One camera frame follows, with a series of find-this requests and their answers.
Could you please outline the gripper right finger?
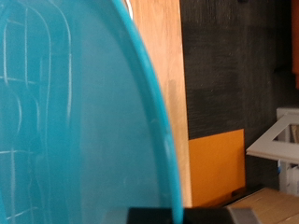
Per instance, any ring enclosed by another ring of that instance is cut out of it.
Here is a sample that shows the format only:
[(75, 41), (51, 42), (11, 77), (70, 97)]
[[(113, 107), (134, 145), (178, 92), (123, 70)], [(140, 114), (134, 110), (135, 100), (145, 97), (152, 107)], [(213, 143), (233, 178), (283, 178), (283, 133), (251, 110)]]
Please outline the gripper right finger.
[(260, 224), (260, 219), (249, 208), (191, 208), (183, 224)]

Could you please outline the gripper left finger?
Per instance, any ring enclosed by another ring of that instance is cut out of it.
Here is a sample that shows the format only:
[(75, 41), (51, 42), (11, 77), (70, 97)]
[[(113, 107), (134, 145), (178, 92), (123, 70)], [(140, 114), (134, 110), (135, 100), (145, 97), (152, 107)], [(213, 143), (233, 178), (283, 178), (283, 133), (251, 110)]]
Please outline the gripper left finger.
[(170, 208), (128, 207), (108, 211), (102, 224), (175, 224)]

